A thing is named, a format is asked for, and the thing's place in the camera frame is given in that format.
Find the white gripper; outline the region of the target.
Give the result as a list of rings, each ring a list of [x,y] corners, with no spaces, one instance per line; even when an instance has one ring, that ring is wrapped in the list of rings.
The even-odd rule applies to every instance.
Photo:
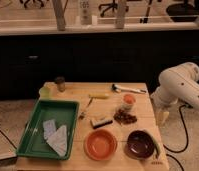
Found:
[[[166,111],[169,107],[175,105],[177,103],[176,100],[172,102],[164,102],[159,100],[153,100],[154,112],[157,117],[157,125],[161,126],[165,123],[167,118],[169,117],[169,112]]]

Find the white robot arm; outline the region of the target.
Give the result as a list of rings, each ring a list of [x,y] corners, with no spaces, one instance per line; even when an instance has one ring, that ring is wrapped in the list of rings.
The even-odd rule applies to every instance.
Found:
[[[156,124],[162,125],[169,116],[168,107],[179,99],[199,111],[199,66],[186,62],[163,70],[158,77],[159,86],[150,95]]]

